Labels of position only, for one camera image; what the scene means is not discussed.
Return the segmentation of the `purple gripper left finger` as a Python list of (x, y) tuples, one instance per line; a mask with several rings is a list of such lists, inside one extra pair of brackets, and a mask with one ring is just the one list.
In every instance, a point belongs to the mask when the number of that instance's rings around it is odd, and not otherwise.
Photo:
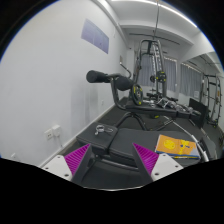
[(81, 181), (91, 157), (91, 145), (86, 144), (66, 156), (56, 155), (43, 170), (68, 181)]

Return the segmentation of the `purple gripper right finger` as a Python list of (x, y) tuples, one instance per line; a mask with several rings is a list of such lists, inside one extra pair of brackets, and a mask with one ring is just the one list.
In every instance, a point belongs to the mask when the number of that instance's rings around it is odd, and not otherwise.
[(157, 154), (133, 143), (132, 154), (144, 182), (153, 182), (182, 169), (168, 154)]

